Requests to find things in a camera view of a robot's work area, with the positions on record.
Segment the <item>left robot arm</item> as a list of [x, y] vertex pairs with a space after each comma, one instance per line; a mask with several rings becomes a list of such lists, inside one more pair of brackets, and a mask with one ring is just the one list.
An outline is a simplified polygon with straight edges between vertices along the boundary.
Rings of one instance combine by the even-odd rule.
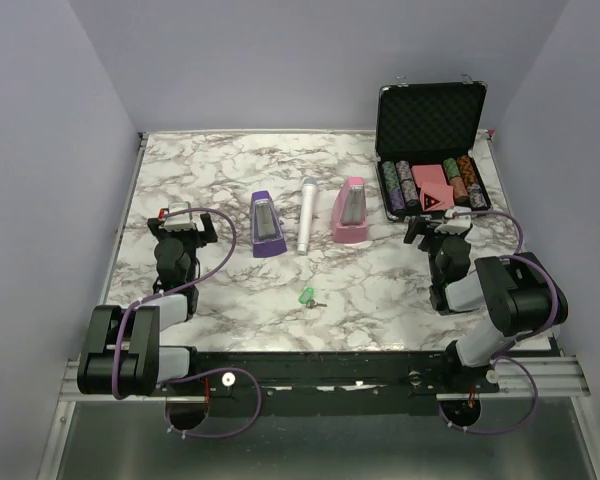
[[147, 221], [157, 241], [157, 277], [151, 295], [127, 307], [94, 308], [77, 373], [82, 394], [150, 395], [168, 382], [177, 393], [189, 395], [200, 387], [202, 372], [191, 363], [194, 350], [163, 346], [160, 334], [196, 313], [196, 282], [201, 278], [197, 251], [217, 242], [218, 236], [208, 212], [200, 214], [203, 227], [199, 229], [191, 213], [164, 217], [175, 210], [172, 206]]

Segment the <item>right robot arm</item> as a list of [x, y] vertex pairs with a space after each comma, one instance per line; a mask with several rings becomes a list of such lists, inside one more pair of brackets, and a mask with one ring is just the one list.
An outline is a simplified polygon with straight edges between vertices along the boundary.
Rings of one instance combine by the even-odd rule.
[[430, 302], [439, 314], [472, 312], [487, 316], [469, 333], [445, 349], [440, 379], [460, 392], [476, 380], [476, 369], [487, 367], [498, 354], [540, 335], [568, 317], [565, 294], [531, 252], [517, 250], [502, 257], [470, 259], [466, 240], [472, 228], [470, 211], [451, 209], [437, 220], [413, 217], [404, 237], [427, 253]]

